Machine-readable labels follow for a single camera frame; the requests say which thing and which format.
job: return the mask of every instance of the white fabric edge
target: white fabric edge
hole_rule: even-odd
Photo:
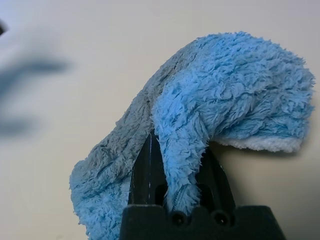
[[[301,139],[294,137],[279,138],[259,136],[252,136],[245,139],[219,137],[213,139],[213,141],[224,146],[233,146],[238,149],[267,150],[270,152],[284,151],[286,153],[298,151],[302,143]]]

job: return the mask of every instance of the blue towel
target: blue towel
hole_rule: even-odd
[[[304,65],[278,44],[244,32],[200,37],[180,49],[72,171],[71,200],[88,238],[119,238],[131,170],[152,129],[168,183],[166,205],[187,214],[199,203],[195,175],[209,141],[297,151],[313,110],[314,76]]]

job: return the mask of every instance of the screw hole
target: screw hole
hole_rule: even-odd
[[[171,220],[175,226],[180,227],[186,223],[186,216],[181,212],[175,212],[172,215]]]
[[[226,226],[229,223],[228,217],[223,214],[223,213],[217,213],[214,215],[214,220],[216,221],[217,224]]]

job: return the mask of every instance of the blue microfiber cloth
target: blue microfiber cloth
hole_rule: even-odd
[[[209,141],[297,151],[309,128],[314,76],[304,60],[250,34],[200,37],[149,79],[114,130],[79,161],[71,200],[90,240],[116,240],[131,171],[148,133],[159,137],[169,211],[199,203],[195,175]]]

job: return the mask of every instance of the beige background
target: beige background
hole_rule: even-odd
[[[70,201],[74,164],[195,38],[246,31],[303,56],[319,77],[319,12],[318,0],[0,0],[11,30],[53,29],[55,53],[70,63],[25,76],[0,96],[0,120],[30,120],[25,131],[0,135],[0,238],[87,239]],[[237,202],[270,206],[288,240],[320,239],[319,131],[317,110],[298,154],[213,146]]]

